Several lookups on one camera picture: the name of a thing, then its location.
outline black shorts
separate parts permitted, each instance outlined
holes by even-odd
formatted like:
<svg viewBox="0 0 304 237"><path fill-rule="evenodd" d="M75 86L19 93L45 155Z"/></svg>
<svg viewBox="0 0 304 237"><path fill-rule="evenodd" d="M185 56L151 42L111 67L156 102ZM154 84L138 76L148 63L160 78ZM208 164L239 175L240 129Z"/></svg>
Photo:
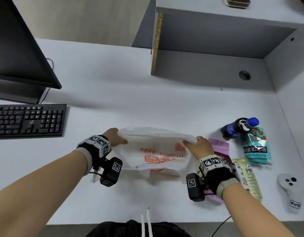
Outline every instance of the black shorts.
<svg viewBox="0 0 304 237"><path fill-rule="evenodd" d="M154 237L190 237L183 229L168 222L152 223ZM129 220L127 223L103 222L97 225L86 237L141 237L141 223ZM145 224L145 236L149 236Z"/></svg>

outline white plastic bag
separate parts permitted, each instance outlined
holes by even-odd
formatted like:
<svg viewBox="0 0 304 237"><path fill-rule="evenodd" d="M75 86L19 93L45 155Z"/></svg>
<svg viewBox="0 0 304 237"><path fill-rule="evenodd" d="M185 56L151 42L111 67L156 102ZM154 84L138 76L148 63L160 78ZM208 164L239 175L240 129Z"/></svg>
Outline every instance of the white plastic bag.
<svg viewBox="0 0 304 237"><path fill-rule="evenodd" d="M113 148L126 162L123 169L138 170L146 179L150 171L179 175L186 182L191 153L182 140L197 142L194 136L153 127L127 127L119 130L118 135L129 142Z"/></svg>

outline keyboard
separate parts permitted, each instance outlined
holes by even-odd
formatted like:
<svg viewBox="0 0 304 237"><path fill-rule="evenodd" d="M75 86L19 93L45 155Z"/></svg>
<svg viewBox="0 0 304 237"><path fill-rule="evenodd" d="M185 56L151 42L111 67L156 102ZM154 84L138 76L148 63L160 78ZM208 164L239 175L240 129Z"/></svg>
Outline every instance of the keyboard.
<svg viewBox="0 0 304 237"><path fill-rule="evenodd" d="M62 136L66 104L0 105L0 139Z"/></svg>

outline monitor stand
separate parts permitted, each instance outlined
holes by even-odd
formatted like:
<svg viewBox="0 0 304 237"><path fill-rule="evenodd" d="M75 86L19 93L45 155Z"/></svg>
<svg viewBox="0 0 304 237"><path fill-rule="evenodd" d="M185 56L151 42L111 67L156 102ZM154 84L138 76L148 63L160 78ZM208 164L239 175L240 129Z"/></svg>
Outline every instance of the monitor stand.
<svg viewBox="0 0 304 237"><path fill-rule="evenodd" d="M45 87L0 80L0 99L27 104L38 104Z"/></svg>

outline hand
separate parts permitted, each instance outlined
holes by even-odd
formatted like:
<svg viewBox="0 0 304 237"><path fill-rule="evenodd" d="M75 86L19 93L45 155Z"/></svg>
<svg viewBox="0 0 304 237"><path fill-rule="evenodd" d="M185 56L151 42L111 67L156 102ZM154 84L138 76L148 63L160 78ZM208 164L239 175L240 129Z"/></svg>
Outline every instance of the hand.
<svg viewBox="0 0 304 237"><path fill-rule="evenodd" d="M190 150L196 159L201 159L209 155L214 155L213 147L210 142L202 136L196 137L197 143L190 143L187 140L183 140L184 145Z"/></svg>
<svg viewBox="0 0 304 237"><path fill-rule="evenodd" d="M118 136L118 129L117 128L110 128L102 135L106 136L110 141L111 146L116 146L119 144L127 144L128 141Z"/></svg>

